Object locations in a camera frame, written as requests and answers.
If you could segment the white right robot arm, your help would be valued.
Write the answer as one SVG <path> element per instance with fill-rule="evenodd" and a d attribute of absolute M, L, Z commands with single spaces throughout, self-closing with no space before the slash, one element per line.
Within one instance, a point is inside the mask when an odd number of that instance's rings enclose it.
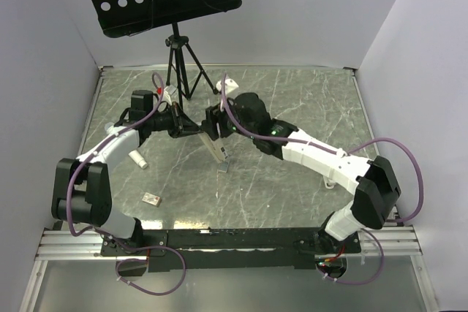
<path fill-rule="evenodd" d="M 361 229 L 382 229 L 401 194 L 391 163 L 368 159 L 327 145 L 289 122 L 272 118 L 256 93 L 243 93 L 207 107 L 202 130 L 212 139 L 237 133 L 262 153 L 319 173 L 327 187 L 340 185 L 352 200 L 322 223 L 318 240 L 327 252 L 338 251 Z"/>

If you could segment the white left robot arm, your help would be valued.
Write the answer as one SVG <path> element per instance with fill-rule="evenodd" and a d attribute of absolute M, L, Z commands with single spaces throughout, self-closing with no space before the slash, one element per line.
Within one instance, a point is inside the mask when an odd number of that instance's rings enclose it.
<path fill-rule="evenodd" d="M 85 224 L 87 230 L 94 229 L 117 240 L 126 254 L 142 251 L 142 224 L 113 205 L 110 174 L 154 132 L 167 132 L 172 138 L 201 132 L 177 103 L 166 103 L 164 110 L 159 111 L 163 103 L 163 97 L 152 91 L 133 91 L 130 106 L 107 128 L 104 140 L 75 159 L 58 162 L 51 214 L 68 223 L 72 235 L 80 235 L 75 224 Z"/>

